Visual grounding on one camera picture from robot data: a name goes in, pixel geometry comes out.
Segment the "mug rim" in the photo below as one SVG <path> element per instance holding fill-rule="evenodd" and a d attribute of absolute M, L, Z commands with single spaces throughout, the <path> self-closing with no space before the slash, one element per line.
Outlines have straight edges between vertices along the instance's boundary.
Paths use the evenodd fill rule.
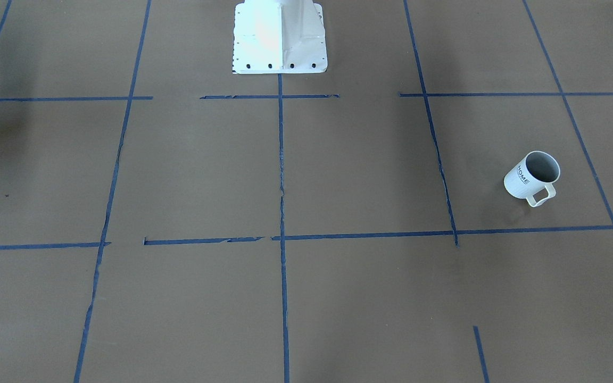
<path fill-rule="evenodd" d="M 557 177 L 555 177 L 554 180 L 550 181 L 550 182 L 545 182 L 545 181 L 541 181 L 540 179 L 537 179 L 540 182 L 543 182 L 544 184 L 553 184 L 554 182 L 557 182 L 557 180 L 560 179 L 560 174 L 562 173 L 562 170 L 560 169 L 560 164 L 559 162 L 557 162 L 557 160 L 555 159 L 555 157 L 552 157 L 552 155 L 550 155 L 550 153 L 546 153 L 544 151 L 530 151 L 526 154 L 526 156 L 524 157 L 524 163 L 526 165 L 526 160 L 528 159 L 528 156 L 532 155 L 533 153 L 541 153 L 545 156 L 547 156 L 548 158 L 552 159 L 552 162 L 554 162 L 555 167 L 557 168 Z"/>

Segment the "mug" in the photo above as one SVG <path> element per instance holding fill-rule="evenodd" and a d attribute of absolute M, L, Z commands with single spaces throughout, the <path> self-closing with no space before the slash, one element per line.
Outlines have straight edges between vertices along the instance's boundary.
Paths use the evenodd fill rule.
<path fill-rule="evenodd" d="M 541 206 L 555 197 L 552 184 L 560 178 L 560 165 L 552 155 L 532 151 L 508 172 L 503 180 L 506 190 L 515 198 L 526 199 L 531 207 Z M 548 196 L 536 202 L 534 194 L 547 190 Z"/>

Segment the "gray floor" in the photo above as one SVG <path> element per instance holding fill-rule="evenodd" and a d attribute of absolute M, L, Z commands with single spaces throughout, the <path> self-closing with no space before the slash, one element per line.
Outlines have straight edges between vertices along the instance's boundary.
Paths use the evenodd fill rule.
<path fill-rule="evenodd" d="M 0 0 L 0 382 L 613 381 L 613 0 L 238 2 Z"/>

